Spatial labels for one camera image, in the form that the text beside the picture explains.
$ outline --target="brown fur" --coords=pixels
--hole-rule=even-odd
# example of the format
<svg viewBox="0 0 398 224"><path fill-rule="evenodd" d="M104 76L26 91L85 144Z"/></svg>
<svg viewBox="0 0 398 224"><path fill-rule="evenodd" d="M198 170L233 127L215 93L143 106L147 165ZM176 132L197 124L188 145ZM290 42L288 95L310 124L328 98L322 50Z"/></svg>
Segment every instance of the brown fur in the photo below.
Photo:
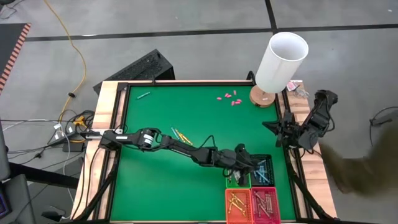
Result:
<svg viewBox="0 0 398 224"><path fill-rule="evenodd" d="M320 144L325 166L343 193L372 196L398 189L398 122L385 125L362 158L344 159L329 145Z"/></svg>

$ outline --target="white paper cup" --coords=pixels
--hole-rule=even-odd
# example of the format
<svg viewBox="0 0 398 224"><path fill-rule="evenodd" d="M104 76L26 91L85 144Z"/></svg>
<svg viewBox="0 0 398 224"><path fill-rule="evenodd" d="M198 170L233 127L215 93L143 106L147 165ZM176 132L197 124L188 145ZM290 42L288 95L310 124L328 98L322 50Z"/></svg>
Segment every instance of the white paper cup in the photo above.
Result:
<svg viewBox="0 0 398 224"><path fill-rule="evenodd" d="M282 91L308 55L308 44L299 35L280 32L271 37L256 73L257 86L266 93Z"/></svg>

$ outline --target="green mat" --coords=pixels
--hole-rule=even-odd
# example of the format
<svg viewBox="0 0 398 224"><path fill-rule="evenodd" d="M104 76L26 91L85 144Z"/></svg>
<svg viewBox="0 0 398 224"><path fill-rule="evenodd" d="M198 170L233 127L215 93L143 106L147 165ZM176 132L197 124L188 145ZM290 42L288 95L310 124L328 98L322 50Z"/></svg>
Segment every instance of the green mat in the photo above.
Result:
<svg viewBox="0 0 398 224"><path fill-rule="evenodd" d="M251 154L270 154L274 162L280 214L294 220L282 149L261 123L275 121L275 106L263 109L249 100L251 86L135 86L127 109L127 133L159 128L173 136L177 128L194 146L214 135L218 149L244 143ZM150 91L150 95L136 100ZM225 98L225 93L233 95ZM240 98L241 105L231 106ZM114 193L112 221L225 220L222 169L201 167L172 151L141 152L123 148Z"/></svg>

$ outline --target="concrete floor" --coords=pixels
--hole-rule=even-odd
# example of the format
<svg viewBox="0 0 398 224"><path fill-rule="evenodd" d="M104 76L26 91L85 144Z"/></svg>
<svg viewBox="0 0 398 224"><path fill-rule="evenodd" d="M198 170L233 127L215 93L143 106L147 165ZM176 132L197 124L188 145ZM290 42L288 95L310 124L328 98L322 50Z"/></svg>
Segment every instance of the concrete floor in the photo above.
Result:
<svg viewBox="0 0 398 224"><path fill-rule="evenodd" d="M175 30L270 28L263 0L49 0L71 35ZM272 0L278 27L346 26L398 23L396 0ZM65 35L41 0L28 0L2 23L31 22L29 37ZM336 130L325 140L345 157L359 157L370 147L368 120L387 106L397 106L397 29L298 32L310 53L294 76L307 91L329 89L339 95L331 114ZM153 49L174 66L177 79L238 79L256 72L270 33L78 40L88 76L70 108L94 110L92 86ZM67 92L83 75L67 41L26 42L0 97L2 119L56 119ZM52 124L25 124L6 131L11 150L42 146ZM24 162L32 155L14 162ZM28 163L41 168L62 161L60 149ZM398 196L361 198L342 195L331 184L342 220L396 223Z"/></svg>

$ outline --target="cork coaster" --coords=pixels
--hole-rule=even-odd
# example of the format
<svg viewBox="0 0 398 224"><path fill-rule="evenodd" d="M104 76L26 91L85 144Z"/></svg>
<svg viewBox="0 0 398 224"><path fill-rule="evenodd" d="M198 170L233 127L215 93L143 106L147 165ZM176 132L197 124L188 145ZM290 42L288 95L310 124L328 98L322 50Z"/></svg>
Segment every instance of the cork coaster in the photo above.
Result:
<svg viewBox="0 0 398 224"><path fill-rule="evenodd" d="M250 91L251 102L261 108L266 108L275 101L275 93L266 93L255 85Z"/></svg>

